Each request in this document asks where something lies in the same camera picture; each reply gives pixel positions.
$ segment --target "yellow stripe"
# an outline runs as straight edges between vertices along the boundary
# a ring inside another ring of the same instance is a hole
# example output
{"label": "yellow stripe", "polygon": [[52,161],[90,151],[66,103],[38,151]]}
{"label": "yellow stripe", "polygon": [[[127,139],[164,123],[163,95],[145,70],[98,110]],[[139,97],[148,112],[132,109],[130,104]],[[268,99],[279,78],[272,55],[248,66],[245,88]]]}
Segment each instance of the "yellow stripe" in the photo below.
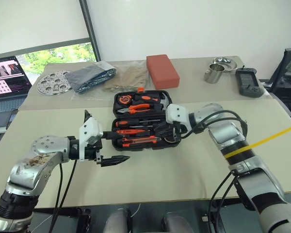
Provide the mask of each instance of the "yellow stripe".
{"label": "yellow stripe", "polygon": [[239,149],[237,149],[237,150],[234,150],[234,151],[232,151],[232,152],[230,152],[230,153],[224,155],[224,157],[225,157],[226,159],[228,159],[228,158],[230,158],[230,157],[232,157],[232,156],[234,156],[234,155],[236,155],[236,154],[239,154],[239,153],[241,153],[241,152],[244,152],[244,151],[246,151],[246,150],[249,150],[249,149],[251,149],[251,148],[253,148],[253,147],[257,147],[257,146],[259,146],[259,145],[261,145],[261,144],[263,144],[263,143],[265,143],[265,142],[268,142],[268,141],[270,141],[270,140],[272,140],[272,139],[274,139],[274,138],[276,138],[276,137],[278,137],[278,136],[281,136],[281,135],[283,135],[283,134],[285,134],[286,132],[289,132],[289,131],[291,131],[291,127],[287,128],[287,129],[285,129],[285,130],[283,130],[283,131],[281,131],[281,132],[279,132],[279,133],[275,133],[274,135],[272,135],[272,136],[270,136],[270,137],[267,137],[267,138],[265,138],[265,139],[263,139],[263,140],[261,140],[261,141],[259,141],[259,142],[256,142],[256,143],[254,143],[254,144],[252,144],[252,145],[245,146],[245,147],[239,148]]}

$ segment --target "black wire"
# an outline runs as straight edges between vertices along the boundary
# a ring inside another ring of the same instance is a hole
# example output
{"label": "black wire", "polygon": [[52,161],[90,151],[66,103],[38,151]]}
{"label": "black wire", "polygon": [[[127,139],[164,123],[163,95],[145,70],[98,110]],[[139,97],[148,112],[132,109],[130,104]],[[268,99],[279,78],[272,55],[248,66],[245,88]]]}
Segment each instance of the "black wire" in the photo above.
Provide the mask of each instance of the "black wire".
{"label": "black wire", "polygon": [[232,182],[231,182],[231,183],[229,184],[229,186],[227,187],[227,189],[226,189],[225,193],[223,194],[223,197],[222,197],[222,199],[221,199],[221,201],[220,201],[219,207],[218,207],[218,209],[217,209],[217,214],[216,214],[216,217],[215,217],[215,227],[214,227],[214,228],[216,229],[217,232],[219,232],[219,230],[218,230],[218,222],[219,222],[220,210],[221,210],[221,208],[222,208],[223,202],[224,202],[224,200],[225,200],[225,198],[226,198],[226,196],[227,196],[229,190],[230,190],[231,187],[233,186],[234,181],[235,181],[236,179],[237,179],[237,177],[234,177],[234,179],[232,180]]}
{"label": "black wire", "polygon": [[60,191],[61,191],[61,189],[62,189],[62,184],[63,184],[63,166],[62,166],[62,164],[59,164],[59,168],[60,168],[60,181],[59,181],[59,187],[58,187],[57,198],[56,198],[56,204],[55,204],[55,208],[54,208],[54,212],[53,212],[52,222],[54,221],[55,214],[56,214],[56,212],[57,212],[57,207],[58,207],[58,202],[59,202]]}
{"label": "black wire", "polygon": [[218,115],[218,114],[220,114],[220,113],[231,113],[231,114],[233,114],[236,118],[239,118],[240,119],[240,116],[237,114],[237,113],[235,113],[235,112],[233,112],[233,111],[231,111],[231,110],[221,110],[221,111],[218,111],[218,112],[215,112],[215,113],[212,113],[212,114],[210,114],[209,116],[207,116],[207,117],[205,117],[204,119],[202,119],[198,124],[196,124],[186,135],[184,135],[183,137],[181,137],[181,139],[184,139],[184,138],[187,138],[188,136],[190,136],[193,132],[194,132],[194,130],[196,130],[199,126],[201,126],[206,120],[208,120],[209,118],[211,118],[211,117],[213,117],[213,116],[215,116],[215,115]]}
{"label": "black wire", "polygon": [[67,184],[67,187],[65,189],[65,192],[64,192],[64,195],[63,195],[63,198],[62,198],[62,201],[60,202],[60,205],[57,209],[57,212],[56,212],[56,215],[55,215],[55,218],[54,218],[54,221],[51,223],[51,226],[49,228],[49,231],[48,233],[51,233],[53,231],[53,228],[55,226],[55,223],[56,223],[56,220],[58,218],[58,215],[59,215],[59,212],[60,212],[60,209],[62,208],[63,204],[64,204],[64,200],[66,198],[66,195],[67,195],[67,192],[68,192],[68,189],[70,187],[70,183],[71,183],[71,180],[72,180],[72,177],[73,177],[73,174],[74,174],[74,170],[76,168],[76,165],[77,165],[77,160],[74,161],[74,164],[73,164],[73,168],[72,168],[72,171],[71,171],[71,174],[70,174],[70,178],[69,178],[69,181],[68,181],[68,184]]}
{"label": "black wire", "polygon": [[246,123],[244,120],[242,120],[241,118],[234,118],[234,117],[225,117],[225,118],[220,118],[220,119],[216,119],[216,120],[213,120],[213,121],[207,123],[205,126],[207,127],[207,126],[209,126],[209,125],[211,125],[211,124],[213,124],[213,123],[215,123],[215,122],[222,121],[222,120],[237,120],[237,121],[239,121],[239,122],[241,123],[242,133],[243,133],[244,137],[247,137],[247,133],[248,133],[248,125],[247,125],[247,123]]}
{"label": "black wire", "polygon": [[215,198],[215,195],[217,195],[217,193],[219,192],[220,188],[224,185],[224,183],[228,180],[228,178],[231,176],[231,172],[229,172],[227,174],[227,176],[224,178],[224,180],[220,183],[220,185],[217,187],[217,189],[214,191],[212,197],[211,197],[211,200],[209,202],[209,205],[208,205],[208,229],[209,229],[209,232],[212,233],[212,229],[211,229],[211,225],[210,225],[210,221],[211,221],[211,207],[212,207],[212,203],[213,203],[213,200]]}

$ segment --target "monitor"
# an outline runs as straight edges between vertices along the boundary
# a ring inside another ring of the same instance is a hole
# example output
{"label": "monitor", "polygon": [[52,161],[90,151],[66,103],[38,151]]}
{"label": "monitor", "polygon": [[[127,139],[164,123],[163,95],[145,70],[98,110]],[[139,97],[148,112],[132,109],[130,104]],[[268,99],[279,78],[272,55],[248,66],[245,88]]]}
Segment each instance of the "monitor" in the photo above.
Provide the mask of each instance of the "monitor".
{"label": "monitor", "polygon": [[16,57],[0,58],[0,100],[25,96],[31,86]]}

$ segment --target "window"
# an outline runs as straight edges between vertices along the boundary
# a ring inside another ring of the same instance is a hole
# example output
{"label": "window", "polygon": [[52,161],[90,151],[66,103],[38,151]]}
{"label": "window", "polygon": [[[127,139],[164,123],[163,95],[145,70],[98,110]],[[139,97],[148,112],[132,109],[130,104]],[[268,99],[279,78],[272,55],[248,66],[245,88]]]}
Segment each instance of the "window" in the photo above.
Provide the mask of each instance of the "window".
{"label": "window", "polygon": [[91,43],[59,47],[16,56],[31,84],[49,63],[95,62]]}

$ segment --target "metal plate with holes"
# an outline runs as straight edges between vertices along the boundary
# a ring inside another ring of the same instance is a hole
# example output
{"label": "metal plate with holes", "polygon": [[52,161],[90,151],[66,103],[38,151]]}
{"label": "metal plate with holes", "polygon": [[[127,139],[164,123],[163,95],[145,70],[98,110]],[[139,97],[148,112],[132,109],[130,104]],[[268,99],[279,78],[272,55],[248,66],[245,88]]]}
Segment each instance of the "metal plate with holes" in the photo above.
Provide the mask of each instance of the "metal plate with holes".
{"label": "metal plate with holes", "polygon": [[212,63],[222,65],[225,68],[223,72],[231,72],[237,69],[237,63],[233,59],[226,57],[216,57]]}
{"label": "metal plate with holes", "polygon": [[59,70],[41,77],[37,81],[37,90],[43,95],[59,95],[67,92],[71,86],[65,78],[65,74],[71,71]]}

